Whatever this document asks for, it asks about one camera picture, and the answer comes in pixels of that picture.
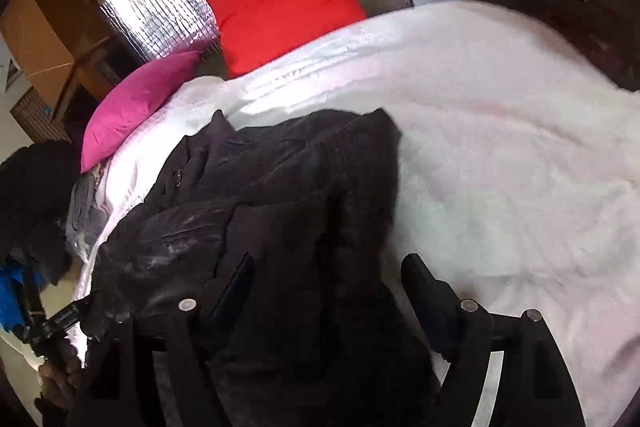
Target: gray cloth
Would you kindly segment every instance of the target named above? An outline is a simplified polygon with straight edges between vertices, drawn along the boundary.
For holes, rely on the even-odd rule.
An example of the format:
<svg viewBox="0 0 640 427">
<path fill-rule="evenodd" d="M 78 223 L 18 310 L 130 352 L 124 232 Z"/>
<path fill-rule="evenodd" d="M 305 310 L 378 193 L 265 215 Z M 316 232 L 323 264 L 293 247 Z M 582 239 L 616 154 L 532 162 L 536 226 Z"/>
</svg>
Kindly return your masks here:
<svg viewBox="0 0 640 427">
<path fill-rule="evenodd" d="M 93 172 L 80 176 L 71 192 L 66 215 L 65 237 L 67 250 L 84 263 L 109 219 L 104 194 L 97 190 L 100 182 Z"/>
</svg>

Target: pillow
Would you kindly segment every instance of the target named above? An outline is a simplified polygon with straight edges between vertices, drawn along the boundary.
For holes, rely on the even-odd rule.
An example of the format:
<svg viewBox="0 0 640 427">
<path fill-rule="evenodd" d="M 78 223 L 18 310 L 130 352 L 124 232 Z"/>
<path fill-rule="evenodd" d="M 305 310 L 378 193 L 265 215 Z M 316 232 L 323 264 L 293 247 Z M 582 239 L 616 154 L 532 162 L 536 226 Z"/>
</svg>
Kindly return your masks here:
<svg viewBox="0 0 640 427">
<path fill-rule="evenodd" d="M 199 52 L 159 58 L 119 83 L 95 110 L 84 131 L 81 172 L 111 156 L 135 129 L 191 79 Z"/>
<path fill-rule="evenodd" d="M 207 0 L 230 78 L 366 18 L 358 0 Z"/>
</svg>

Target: black jacket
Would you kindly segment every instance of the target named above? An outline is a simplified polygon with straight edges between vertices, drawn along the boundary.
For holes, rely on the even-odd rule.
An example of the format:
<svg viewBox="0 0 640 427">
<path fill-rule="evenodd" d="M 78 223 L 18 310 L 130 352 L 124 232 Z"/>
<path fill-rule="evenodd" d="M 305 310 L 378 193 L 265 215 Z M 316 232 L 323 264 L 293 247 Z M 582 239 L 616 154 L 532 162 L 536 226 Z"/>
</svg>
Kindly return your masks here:
<svg viewBox="0 0 640 427">
<path fill-rule="evenodd" d="M 258 259 L 210 374 L 234 427 L 415 425 L 430 356 L 379 277 L 399 133 L 382 110 L 234 131 L 221 112 L 167 159 L 100 248 L 83 328 L 199 298 L 225 255 Z"/>
<path fill-rule="evenodd" d="M 70 264 L 62 224 L 79 171 L 78 151 L 62 140 L 18 149 L 0 165 L 0 265 L 30 258 L 46 282 L 58 283 Z"/>
</svg>

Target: hand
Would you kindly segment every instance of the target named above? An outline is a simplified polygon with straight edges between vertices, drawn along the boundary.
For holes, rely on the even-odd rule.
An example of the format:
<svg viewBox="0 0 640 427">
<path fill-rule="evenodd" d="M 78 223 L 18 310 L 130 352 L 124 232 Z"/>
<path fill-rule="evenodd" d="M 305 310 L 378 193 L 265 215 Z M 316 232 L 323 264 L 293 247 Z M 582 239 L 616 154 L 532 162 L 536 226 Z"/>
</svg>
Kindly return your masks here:
<svg viewBox="0 0 640 427">
<path fill-rule="evenodd" d="M 82 381 L 82 363 L 78 359 L 78 352 L 69 341 L 62 346 L 63 358 L 66 362 L 62 371 L 50 362 L 45 362 L 38 368 L 42 397 L 53 405 L 65 411 L 70 411 L 76 399 L 76 390 Z"/>
</svg>

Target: metal bolt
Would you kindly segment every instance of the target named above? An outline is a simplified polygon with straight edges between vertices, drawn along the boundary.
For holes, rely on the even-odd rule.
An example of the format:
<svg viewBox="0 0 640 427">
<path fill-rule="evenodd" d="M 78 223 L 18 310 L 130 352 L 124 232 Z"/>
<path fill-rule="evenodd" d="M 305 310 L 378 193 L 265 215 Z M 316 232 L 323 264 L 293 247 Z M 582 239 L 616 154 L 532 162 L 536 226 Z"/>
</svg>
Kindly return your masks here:
<svg viewBox="0 0 640 427">
<path fill-rule="evenodd" d="M 527 310 L 527 317 L 529 317 L 530 321 L 540 322 L 542 320 L 542 313 L 538 310 L 530 309 Z"/>
<path fill-rule="evenodd" d="M 120 312 L 116 315 L 116 322 L 118 324 L 124 324 L 131 318 L 131 313 L 129 312 Z"/>
<path fill-rule="evenodd" d="M 180 308 L 180 311 L 183 312 L 190 312 L 191 310 L 193 310 L 196 306 L 198 305 L 198 303 L 196 302 L 195 299 L 183 299 L 180 301 L 180 303 L 178 304 L 178 308 Z"/>
<path fill-rule="evenodd" d="M 467 313 L 473 313 L 478 311 L 478 303 L 471 299 L 465 299 L 460 302 L 460 307 Z"/>
</svg>

